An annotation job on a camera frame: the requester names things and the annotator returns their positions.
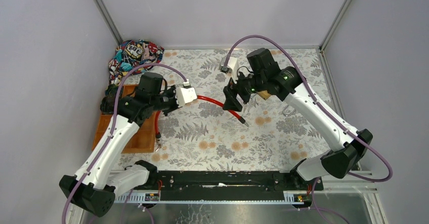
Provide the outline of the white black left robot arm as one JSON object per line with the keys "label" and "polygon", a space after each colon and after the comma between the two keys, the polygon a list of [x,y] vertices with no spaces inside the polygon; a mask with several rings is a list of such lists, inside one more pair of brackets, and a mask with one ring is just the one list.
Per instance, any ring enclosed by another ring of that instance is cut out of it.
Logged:
{"label": "white black left robot arm", "polygon": [[188,80],[179,86],[167,86],[163,76],[153,72],[144,73],[131,94],[124,96],[122,86],[118,86],[113,115],[93,152],[74,175],[64,175],[59,182],[67,198],[62,223],[67,222],[71,204],[102,217],[116,197],[139,186],[151,189],[159,185],[156,166],[143,160],[121,173],[110,174],[128,142],[154,113],[167,115],[196,100],[222,105],[199,95]]}

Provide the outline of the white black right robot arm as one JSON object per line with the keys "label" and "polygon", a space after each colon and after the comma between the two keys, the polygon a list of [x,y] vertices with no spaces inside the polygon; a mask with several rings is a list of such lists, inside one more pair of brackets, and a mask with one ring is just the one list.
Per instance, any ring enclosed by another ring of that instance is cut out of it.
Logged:
{"label": "white black right robot arm", "polygon": [[248,103],[252,94],[266,92],[291,106],[300,113],[323,137],[330,149],[326,153],[301,161],[293,168],[291,185],[304,189],[310,180],[331,175],[344,178],[365,155],[366,148],[361,143],[370,144],[373,134],[358,130],[344,121],[319,96],[311,96],[311,87],[306,84],[298,71],[288,66],[281,69],[266,48],[255,50],[247,55],[251,66],[248,75],[239,72],[236,58],[225,57],[222,63],[232,74],[224,87],[224,110],[242,111],[242,103]]}

